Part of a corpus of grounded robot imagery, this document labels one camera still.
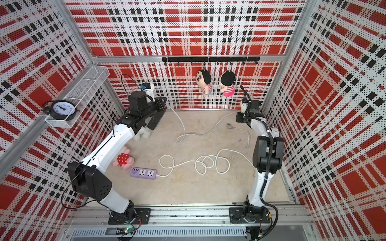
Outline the purple power strip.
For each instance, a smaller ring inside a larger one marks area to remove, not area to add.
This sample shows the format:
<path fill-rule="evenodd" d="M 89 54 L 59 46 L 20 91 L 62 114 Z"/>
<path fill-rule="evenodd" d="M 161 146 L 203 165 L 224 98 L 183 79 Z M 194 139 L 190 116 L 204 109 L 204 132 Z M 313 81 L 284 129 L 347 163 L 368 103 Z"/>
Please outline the purple power strip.
<path fill-rule="evenodd" d="M 129 176 L 133 178 L 155 180 L 157 171 L 154 169 L 132 167 Z"/>

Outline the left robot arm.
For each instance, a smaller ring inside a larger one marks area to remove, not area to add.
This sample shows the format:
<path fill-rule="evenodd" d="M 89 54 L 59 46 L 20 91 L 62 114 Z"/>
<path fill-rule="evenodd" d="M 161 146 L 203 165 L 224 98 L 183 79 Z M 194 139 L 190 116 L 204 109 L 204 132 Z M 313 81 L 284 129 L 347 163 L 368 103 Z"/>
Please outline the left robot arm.
<path fill-rule="evenodd" d="M 151 98 L 143 91 L 128 96 L 129 109 L 112 132 L 80 162 L 68 164 L 73 191 L 92 198 L 110 210 L 110 224 L 128 224 L 137 218 L 134 203 L 121 196 L 105 175 L 107 168 L 123 152 L 124 145 L 143 127 L 154 130 L 166 109 L 166 97 Z"/>

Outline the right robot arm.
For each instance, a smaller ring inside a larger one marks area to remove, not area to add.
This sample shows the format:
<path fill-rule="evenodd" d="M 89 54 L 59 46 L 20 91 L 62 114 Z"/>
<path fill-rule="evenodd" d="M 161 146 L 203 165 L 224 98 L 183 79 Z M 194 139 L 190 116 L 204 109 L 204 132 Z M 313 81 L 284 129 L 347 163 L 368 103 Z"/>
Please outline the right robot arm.
<path fill-rule="evenodd" d="M 241 208 L 229 209 L 232 224 L 269 224 L 272 220 L 268 208 L 273 205 L 265 201 L 265 196 L 273 176 L 282 167 L 284 140 L 278 128 L 268 126 L 260 105 L 261 101 L 244 98 L 236 116 L 238 123 L 246 123 L 254 131 L 257 140 L 252 156 L 253 188 Z"/>

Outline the black power strip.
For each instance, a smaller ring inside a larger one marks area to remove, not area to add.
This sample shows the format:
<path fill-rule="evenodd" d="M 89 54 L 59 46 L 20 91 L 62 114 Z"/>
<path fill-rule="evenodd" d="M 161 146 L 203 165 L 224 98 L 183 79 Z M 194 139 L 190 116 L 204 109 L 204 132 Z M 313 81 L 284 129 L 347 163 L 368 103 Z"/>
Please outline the black power strip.
<path fill-rule="evenodd" d="M 158 124 L 160 123 L 161 119 L 163 118 L 165 112 L 165 107 L 162 107 L 160 110 L 157 110 L 148 122 L 147 127 L 152 131 L 155 130 Z"/>

